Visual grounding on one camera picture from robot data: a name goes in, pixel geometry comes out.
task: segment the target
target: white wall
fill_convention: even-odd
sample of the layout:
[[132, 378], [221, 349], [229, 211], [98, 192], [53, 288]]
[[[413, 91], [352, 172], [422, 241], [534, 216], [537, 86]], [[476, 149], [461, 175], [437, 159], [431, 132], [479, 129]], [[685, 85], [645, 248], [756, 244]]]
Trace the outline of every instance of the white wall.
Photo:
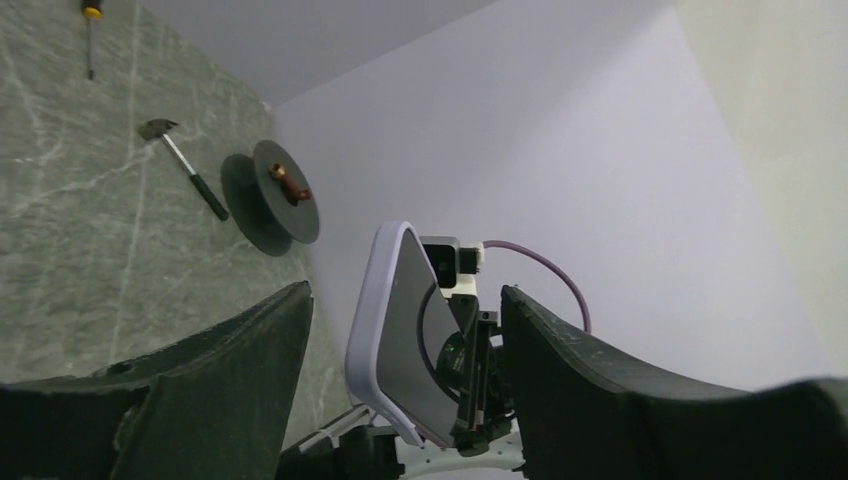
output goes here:
[[848, 2], [676, 3], [830, 358], [848, 375]]
[[[379, 224], [543, 252], [604, 340], [759, 388], [829, 371], [709, 88], [666, 2], [502, 0], [275, 110], [323, 232], [317, 290], [343, 350]], [[492, 253], [577, 321], [540, 267]]]
[[141, 3], [270, 105], [279, 105], [493, 1]]

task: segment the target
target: marble floor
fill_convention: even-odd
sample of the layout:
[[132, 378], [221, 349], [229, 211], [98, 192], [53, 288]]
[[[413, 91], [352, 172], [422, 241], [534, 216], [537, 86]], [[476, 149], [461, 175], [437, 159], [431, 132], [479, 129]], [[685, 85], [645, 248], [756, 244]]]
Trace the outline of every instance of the marble floor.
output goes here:
[[[220, 222], [139, 124], [172, 138], [212, 190], [232, 153], [273, 138], [267, 107], [134, 1], [109, 4], [94, 81], [71, 2], [0, 10], [0, 382], [86, 375], [227, 319], [297, 280]], [[320, 303], [286, 435], [349, 408]]]

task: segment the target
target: hammer head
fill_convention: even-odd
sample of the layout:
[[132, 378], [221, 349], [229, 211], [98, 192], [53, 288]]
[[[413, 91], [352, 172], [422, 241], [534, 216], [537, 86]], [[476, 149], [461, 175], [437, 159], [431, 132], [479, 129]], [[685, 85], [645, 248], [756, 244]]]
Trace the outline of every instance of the hammer head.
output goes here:
[[165, 118], [155, 118], [138, 127], [138, 133], [145, 140], [153, 140], [168, 133], [168, 130], [179, 125], [177, 122]]

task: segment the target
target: black hammer grip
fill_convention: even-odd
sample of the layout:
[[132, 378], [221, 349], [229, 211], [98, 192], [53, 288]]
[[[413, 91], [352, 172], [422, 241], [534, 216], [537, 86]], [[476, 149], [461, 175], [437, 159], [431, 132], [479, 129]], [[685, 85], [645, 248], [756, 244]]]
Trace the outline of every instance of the black hammer grip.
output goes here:
[[209, 207], [212, 208], [212, 211], [215, 212], [215, 215], [217, 215], [222, 222], [230, 218], [230, 213], [227, 212], [227, 209], [224, 208], [223, 205], [221, 205], [221, 202], [218, 201], [218, 197], [216, 197], [215, 194], [212, 193], [212, 190], [209, 189], [209, 185], [206, 185], [206, 182], [204, 182], [203, 179], [200, 178], [200, 175], [195, 173], [194, 175], [191, 175], [188, 178], [191, 179], [191, 183], [194, 184], [194, 188], [196, 188], [197, 191], [200, 192], [200, 196], [203, 197], [204, 200], [206, 200], [206, 203], [209, 204]]

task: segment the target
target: screwdriver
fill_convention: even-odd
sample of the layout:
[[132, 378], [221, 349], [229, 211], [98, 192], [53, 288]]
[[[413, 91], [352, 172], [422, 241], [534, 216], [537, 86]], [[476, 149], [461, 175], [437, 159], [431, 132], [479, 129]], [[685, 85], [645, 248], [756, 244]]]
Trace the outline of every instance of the screwdriver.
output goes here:
[[88, 19], [88, 79], [94, 80], [94, 25], [103, 18], [103, 0], [83, 0], [82, 14]]

